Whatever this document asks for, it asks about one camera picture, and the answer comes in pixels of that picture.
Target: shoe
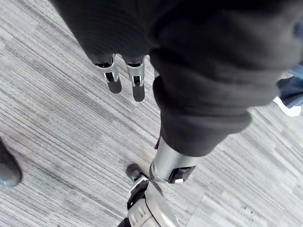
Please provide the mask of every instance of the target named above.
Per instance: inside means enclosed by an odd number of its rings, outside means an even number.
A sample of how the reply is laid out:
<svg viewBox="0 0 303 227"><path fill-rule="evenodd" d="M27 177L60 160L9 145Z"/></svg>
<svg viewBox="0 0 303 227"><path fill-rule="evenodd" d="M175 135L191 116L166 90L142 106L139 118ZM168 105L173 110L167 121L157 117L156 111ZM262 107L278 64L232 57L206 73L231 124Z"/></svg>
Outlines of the shoe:
<svg viewBox="0 0 303 227"><path fill-rule="evenodd" d="M273 100L279 107L280 109L289 117L297 117L301 113L301 107L300 106L294 106L292 108L288 108L282 100L277 96Z"/></svg>
<svg viewBox="0 0 303 227"><path fill-rule="evenodd" d="M6 188L14 187L21 179L22 172L18 163L0 138L0 185Z"/></svg>

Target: black shoe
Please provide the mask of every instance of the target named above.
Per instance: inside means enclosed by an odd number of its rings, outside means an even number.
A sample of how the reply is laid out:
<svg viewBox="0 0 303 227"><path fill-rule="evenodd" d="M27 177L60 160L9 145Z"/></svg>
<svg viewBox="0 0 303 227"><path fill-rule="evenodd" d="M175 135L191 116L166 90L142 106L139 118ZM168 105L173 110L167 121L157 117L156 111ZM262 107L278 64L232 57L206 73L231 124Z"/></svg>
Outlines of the black shoe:
<svg viewBox="0 0 303 227"><path fill-rule="evenodd" d="M22 172L15 157L3 144L0 137L0 185L6 188L16 186L22 179Z"/></svg>

